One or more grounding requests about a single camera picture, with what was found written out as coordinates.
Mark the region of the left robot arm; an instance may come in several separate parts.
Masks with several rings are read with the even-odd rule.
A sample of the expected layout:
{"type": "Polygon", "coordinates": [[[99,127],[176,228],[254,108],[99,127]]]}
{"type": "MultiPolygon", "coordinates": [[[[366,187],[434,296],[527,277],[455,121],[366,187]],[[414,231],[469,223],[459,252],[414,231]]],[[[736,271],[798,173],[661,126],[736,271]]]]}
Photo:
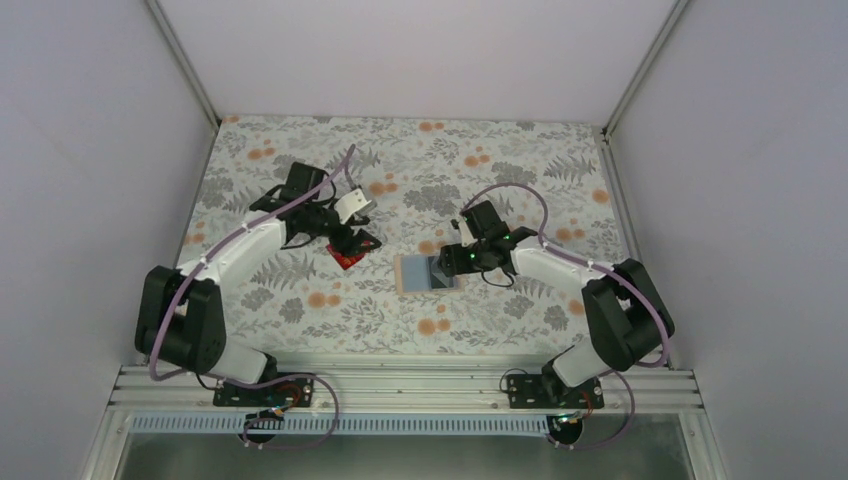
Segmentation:
{"type": "Polygon", "coordinates": [[[253,201],[240,226],[199,258],[146,275],[134,335],[152,365],[255,388],[271,380],[274,358],[229,337],[223,297],[298,235],[325,238],[331,252],[353,259],[381,247],[365,231],[376,203],[360,186],[343,196],[320,196],[333,173],[301,162],[284,183],[253,201]]]}

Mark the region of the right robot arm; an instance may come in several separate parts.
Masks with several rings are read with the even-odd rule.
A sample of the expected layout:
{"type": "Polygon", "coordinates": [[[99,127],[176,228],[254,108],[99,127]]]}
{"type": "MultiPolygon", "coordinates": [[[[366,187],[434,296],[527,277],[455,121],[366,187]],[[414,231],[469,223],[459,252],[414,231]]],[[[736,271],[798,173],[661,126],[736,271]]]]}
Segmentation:
{"type": "Polygon", "coordinates": [[[607,372],[624,372],[675,332],[668,309],[645,266],[627,259],[594,263],[555,249],[541,232],[510,228],[488,201],[452,220],[460,240],[441,248],[438,268],[447,277],[501,270],[551,287],[577,287],[589,333],[541,368],[541,388],[558,402],[607,372]]]}

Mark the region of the red credit card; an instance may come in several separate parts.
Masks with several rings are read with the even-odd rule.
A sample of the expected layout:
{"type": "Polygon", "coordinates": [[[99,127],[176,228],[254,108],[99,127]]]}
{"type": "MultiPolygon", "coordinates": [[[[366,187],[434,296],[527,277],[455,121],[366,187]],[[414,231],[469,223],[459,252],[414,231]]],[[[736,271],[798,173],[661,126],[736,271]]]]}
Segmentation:
{"type": "Polygon", "coordinates": [[[338,252],[333,251],[331,253],[331,256],[333,257],[333,259],[336,261],[336,263],[340,266],[340,268],[342,270],[348,270],[351,267],[353,267],[356,263],[361,261],[366,256],[366,254],[362,253],[362,254],[358,254],[358,255],[354,255],[354,256],[344,256],[344,255],[342,255],[338,252]]]}
{"type": "Polygon", "coordinates": [[[333,246],[332,244],[328,244],[328,245],[326,246],[326,250],[328,251],[328,253],[329,253],[330,255],[331,255],[331,253],[332,253],[333,251],[338,252],[338,253],[340,253],[340,254],[342,254],[342,255],[344,255],[344,256],[354,256],[354,255],[355,255],[355,254],[354,254],[354,247],[350,247],[350,248],[346,248],[346,249],[339,250],[339,249],[337,249],[335,246],[333,246]]]}

